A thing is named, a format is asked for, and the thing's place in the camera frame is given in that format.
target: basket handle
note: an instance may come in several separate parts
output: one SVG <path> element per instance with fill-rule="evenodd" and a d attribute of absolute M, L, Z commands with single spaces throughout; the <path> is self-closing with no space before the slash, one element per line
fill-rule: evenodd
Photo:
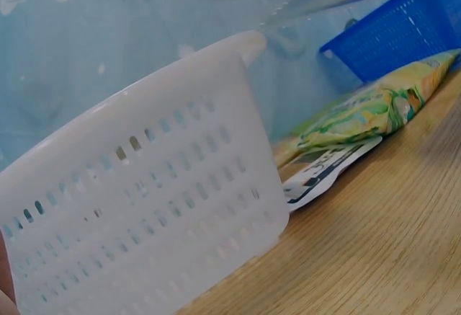
<path fill-rule="evenodd" d="M 210 52 L 236 52 L 240 54 L 245 66 L 248 67 L 266 49 L 266 44 L 266 38 L 261 32 L 249 30 L 213 43 L 204 50 Z"/>

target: basket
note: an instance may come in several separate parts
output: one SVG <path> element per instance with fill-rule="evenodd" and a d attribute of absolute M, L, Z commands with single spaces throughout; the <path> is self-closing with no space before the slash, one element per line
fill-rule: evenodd
<path fill-rule="evenodd" d="M 461 0 L 389 0 L 320 48 L 363 82 L 461 45 Z"/>
<path fill-rule="evenodd" d="M 276 242 L 289 214 L 245 74 L 264 46 L 173 63 L 0 174 L 21 314 L 170 314 Z"/>

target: yellow bag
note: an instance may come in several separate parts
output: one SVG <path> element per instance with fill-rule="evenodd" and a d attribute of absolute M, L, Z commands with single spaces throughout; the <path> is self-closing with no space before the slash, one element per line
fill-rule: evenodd
<path fill-rule="evenodd" d="M 426 104 L 459 52 L 442 52 L 387 74 L 310 125 L 297 147 L 306 150 L 393 133 Z"/>

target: plastic wrap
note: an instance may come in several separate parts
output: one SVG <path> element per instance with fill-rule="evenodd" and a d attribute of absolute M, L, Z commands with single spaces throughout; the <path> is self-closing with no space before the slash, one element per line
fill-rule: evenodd
<path fill-rule="evenodd" d="M 128 84 L 258 28 L 269 45 L 251 85 L 276 140 L 339 97 L 317 49 L 383 1 L 293 20 L 312 9 L 298 10 L 299 0 L 0 0 L 0 169 Z M 341 80 L 342 90 L 357 86 L 351 74 Z"/>

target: wooden table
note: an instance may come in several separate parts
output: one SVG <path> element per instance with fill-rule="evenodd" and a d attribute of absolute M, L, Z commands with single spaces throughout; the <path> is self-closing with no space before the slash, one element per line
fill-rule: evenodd
<path fill-rule="evenodd" d="M 461 314 L 460 94 L 458 74 L 180 314 Z"/>

